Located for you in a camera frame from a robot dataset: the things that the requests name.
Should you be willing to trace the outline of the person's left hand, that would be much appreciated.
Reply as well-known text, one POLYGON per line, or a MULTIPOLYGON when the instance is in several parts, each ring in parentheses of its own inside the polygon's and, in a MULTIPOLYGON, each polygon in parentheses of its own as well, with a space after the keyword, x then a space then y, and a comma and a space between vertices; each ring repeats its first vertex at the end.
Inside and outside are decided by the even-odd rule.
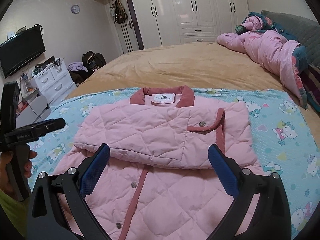
POLYGON ((31 159, 37 157, 37 152, 29 151, 28 160, 24 163, 24 168, 21 169, 16 154, 13 152, 1 153, 1 191, 12 199, 18 200, 17 194, 18 180, 23 176, 27 179, 31 177, 31 168, 33 167, 31 159))

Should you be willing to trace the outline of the green sleeve forearm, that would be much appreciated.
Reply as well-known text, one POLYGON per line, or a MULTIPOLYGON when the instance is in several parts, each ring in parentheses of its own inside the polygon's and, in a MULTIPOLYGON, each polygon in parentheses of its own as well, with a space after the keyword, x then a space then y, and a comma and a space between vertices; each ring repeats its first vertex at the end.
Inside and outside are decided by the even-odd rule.
POLYGON ((1 206, 18 232, 27 238, 29 199, 19 202, 1 191, 1 206))

